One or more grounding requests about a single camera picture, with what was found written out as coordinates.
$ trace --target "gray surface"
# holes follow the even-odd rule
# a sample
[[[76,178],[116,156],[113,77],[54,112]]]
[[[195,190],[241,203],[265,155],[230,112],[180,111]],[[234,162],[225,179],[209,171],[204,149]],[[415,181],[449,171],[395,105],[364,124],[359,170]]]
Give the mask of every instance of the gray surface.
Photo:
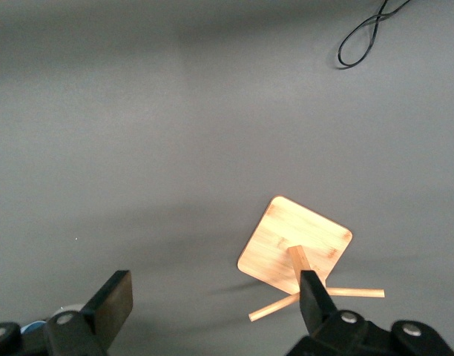
[[[354,233],[330,286],[386,289],[340,307],[454,347],[454,1],[344,71],[379,1],[118,2],[0,1],[0,321],[129,268],[111,355],[283,355],[299,311],[250,323],[283,295],[236,268],[282,194]]]

